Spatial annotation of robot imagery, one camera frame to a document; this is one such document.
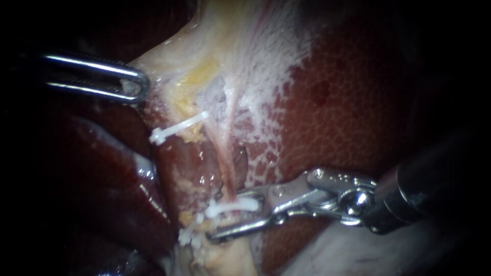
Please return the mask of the right arm instrument jaw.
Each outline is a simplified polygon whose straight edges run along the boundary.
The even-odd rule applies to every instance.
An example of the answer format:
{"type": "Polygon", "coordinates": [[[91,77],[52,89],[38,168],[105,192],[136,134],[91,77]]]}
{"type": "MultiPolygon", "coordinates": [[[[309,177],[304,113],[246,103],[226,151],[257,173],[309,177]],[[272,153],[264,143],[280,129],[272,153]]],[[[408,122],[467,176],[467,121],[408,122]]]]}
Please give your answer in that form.
{"type": "Polygon", "coordinates": [[[218,227],[214,232],[206,233],[206,238],[213,244],[229,242],[250,234],[255,234],[287,221],[287,215],[279,214],[272,217],[240,222],[224,227],[218,227]]]}
{"type": "Polygon", "coordinates": [[[253,187],[250,189],[244,189],[244,190],[236,191],[235,196],[227,196],[221,194],[220,202],[232,203],[232,202],[239,202],[240,200],[243,199],[254,199],[259,203],[264,203],[265,201],[267,201],[271,191],[275,187],[276,186],[261,186],[261,187],[253,187]]]}

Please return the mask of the left arm instrument jaw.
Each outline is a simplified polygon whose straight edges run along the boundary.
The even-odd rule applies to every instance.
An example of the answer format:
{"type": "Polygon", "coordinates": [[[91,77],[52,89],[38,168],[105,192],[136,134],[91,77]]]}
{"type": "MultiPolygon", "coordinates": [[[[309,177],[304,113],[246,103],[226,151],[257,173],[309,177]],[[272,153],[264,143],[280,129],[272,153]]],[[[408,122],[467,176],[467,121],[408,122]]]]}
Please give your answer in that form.
{"type": "Polygon", "coordinates": [[[45,53],[41,61],[42,81],[50,88],[123,104],[147,99],[149,78],[124,63],[65,53],[45,53]]]}

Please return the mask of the right arm instrument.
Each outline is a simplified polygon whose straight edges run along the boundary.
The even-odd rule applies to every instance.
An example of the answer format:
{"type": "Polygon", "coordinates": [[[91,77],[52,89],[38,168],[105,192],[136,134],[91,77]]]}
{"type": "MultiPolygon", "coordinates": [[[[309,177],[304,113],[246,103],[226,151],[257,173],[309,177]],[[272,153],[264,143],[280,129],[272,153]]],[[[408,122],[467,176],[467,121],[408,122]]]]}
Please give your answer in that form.
{"type": "Polygon", "coordinates": [[[361,226],[363,212],[374,204],[375,188],[376,182],[369,176],[315,167],[294,180],[271,186],[267,202],[276,225],[306,216],[361,226]]]}

